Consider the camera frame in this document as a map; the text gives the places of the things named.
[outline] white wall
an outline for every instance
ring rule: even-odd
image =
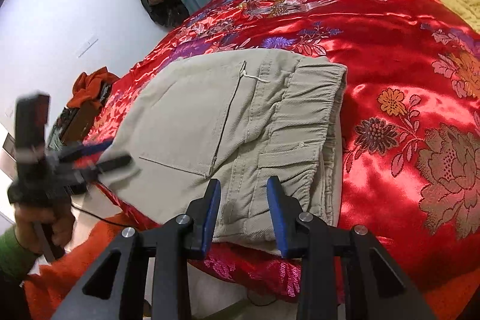
[[[7,190],[10,183],[11,179],[8,175],[0,170],[0,212],[10,220],[15,221],[15,209],[10,205],[7,196]]]
[[[5,0],[0,8],[0,123],[13,134],[15,99],[51,95],[50,124],[82,72],[107,66],[123,76],[166,35],[140,0]],[[76,53],[92,35],[99,41]]]

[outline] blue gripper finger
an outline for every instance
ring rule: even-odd
[[[99,144],[87,144],[81,149],[82,156],[95,155],[96,153],[105,151],[110,145],[112,145],[113,139],[107,139]]]
[[[207,217],[203,223],[202,232],[202,254],[205,256],[212,245],[213,232],[215,230],[215,223],[217,222],[218,208],[220,207],[220,181],[211,179],[208,187],[213,186],[213,195],[210,198],[210,205],[208,207]]]
[[[285,197],[282,185],[278,176],[271,176],[267,181],[267,201],[270,208],[270,216],[272,218],[273,231],[275,233],[275,240],[277,241],[277,248],[280,250],[282,257],[287,256],[287,230],[286,220],[280,198]]]

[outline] drawstring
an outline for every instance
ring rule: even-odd
[[[251,77],[252,79],[257,79],[259,82],[270,83],[269,80],[260,79],[258,76],[247,75],[247,72],[246,72],[245,70],[243,70],[243,71],[241,72],[241,75],[242,75],[242,76],[245,76],[245,77]]]

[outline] red satin bedspread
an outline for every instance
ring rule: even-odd
[[[438,0],[212,0],[114,84],[88,140],[114,136],[179,57],[256,47],[327,55],[349,69],[339,226],[366,225],[426,290],[480,266],[479,39]],[[213,244],[195,266],[282,299],[299,291],[298,263],[234,244]]]

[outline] orange cloth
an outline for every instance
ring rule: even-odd
[[[109,221],[136,226],[125,214],[108,218]],[[24,290],[32,320],[47,320],[52,317],[60,302],[74,287],[80,276],[102,253],[122,227],[104,222],[95,225],[88,239],[74,248],[51,266],[40,266],[40,275],[29,275]]]
[[[74,96],[68,101],[67,107],[80,108],[85,101],[90,100],[95,109],[100,109],[102,105],[97,97],[100,94],[102,82],[113,84],[117,80],[119,80],[118,76],[108,72],[107,67],[100,68],[90,75],[82,72],[73,85]]]
[[[469,303],[480,284],[480,268],[453,278],[423,294],[438,320],[455,320]]]
[[[109,220],[136,226],[123,213],[110,217]],[[97,223],[83,244],[51,266],[40,266],[40,275],[28,277],[24,289],[32,320],[46,320],[54,314],[80,276],[121,230],[122,227]],[[455,320],[477,290],[479,283],[480,269],[424,293],[424,298],[438,320]]]

